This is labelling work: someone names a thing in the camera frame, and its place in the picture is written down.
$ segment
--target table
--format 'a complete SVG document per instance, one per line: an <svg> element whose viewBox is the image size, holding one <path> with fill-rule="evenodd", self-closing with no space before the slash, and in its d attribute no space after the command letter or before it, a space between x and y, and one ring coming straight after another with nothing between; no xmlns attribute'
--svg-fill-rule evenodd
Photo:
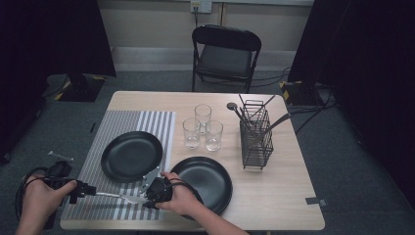
<svg viewBox="0 0 415 235"><path fill-rule="evenodd" d="M265 102L271 96L244 94L242 97L244 100ZM165 170L193 156L206 156L221 163L229 172L234 187L232 200L221 216L237 226L251 231L323 229L325 221L319 205L308 205L305 201L305 198L316 196L291 121L286 120L272 130L274 151L267 166L263 170L244 169L239 120L234 112L226 108L229 102L242 105L238 94L117 91L107 112L174 112L170 159ZM216 152L210 152L203 146L190 150L183 144L182 121L192 117L194 108L199 104L210 105L211 119L223 123L222 145ZM287 112L280 96L276 96L266 107L271 122ZM100 129L105 128L104 125L103 121ZM68 219L63 216L61 226L64 229L203 230L195 221L171 211L165 211L162 220Z"/></svg>

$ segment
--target baseboard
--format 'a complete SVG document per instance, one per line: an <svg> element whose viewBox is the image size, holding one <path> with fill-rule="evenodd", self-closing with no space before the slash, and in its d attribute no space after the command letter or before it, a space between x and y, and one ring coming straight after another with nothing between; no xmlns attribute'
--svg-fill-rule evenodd
<svg viewBox="0 0 415 235"><path fill-rule="evenodd" d="M190 71L192 48L114 47L116 71ZM281 71L292 65L295 51L261 51L257 71Z"/></svg>

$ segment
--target drinking glass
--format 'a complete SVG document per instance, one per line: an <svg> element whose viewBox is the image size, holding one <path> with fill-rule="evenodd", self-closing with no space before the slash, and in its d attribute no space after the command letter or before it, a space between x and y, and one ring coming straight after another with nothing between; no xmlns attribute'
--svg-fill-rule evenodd
<svg viewBox="0 0 415 235"><path fill-rule="evenodd" d="M197 149L201 143L201 123L193 118L183 121L184 144L189 149Z"/></svg>
<svg viewBox="0 0 415 235"><path fill-rule="evenodd" d="M220 148L222 139L223 124L218 120L211 120L207 123L206 147L209 151L216 151Z"/></svg>
<svg viewBox="0 0 415 235"><path fill-rule="evenodd" d="M207 123L210 121L211 108L209 105L201 104L195 108L195 118L201 123L201 134L205 134Z"/></svg>

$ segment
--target black folding chair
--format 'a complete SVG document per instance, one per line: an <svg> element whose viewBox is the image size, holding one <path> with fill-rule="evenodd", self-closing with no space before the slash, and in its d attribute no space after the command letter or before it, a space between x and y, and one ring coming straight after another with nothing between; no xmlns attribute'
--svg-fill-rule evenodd
<svg viewBox="0 0 415 235"><path fill-rule="evenodd" d="M197 74L202 81L207 76L243 82L246 93L250 93L262 45L259 37L248 30L207 24L195 28L192 39L192 91L195 91ZM199 53L198 45L203 45L202 53Z"/></svg>

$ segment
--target power outlet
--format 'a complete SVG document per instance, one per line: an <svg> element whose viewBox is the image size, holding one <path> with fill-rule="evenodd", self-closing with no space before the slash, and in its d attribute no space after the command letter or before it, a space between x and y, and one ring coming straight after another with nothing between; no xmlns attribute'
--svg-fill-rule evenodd
<svg viewBox="0 0 415 235"><path fill-rule="evenodd" d="M211 2L210 1L191 1L190 12L198 13L211 13Z"/></svg>
<svg viewBox="0 0 415 235"><path fill-rule="evenodd" d="M190 1L190 12L200 12L201 5L201 1Z"/></svg>

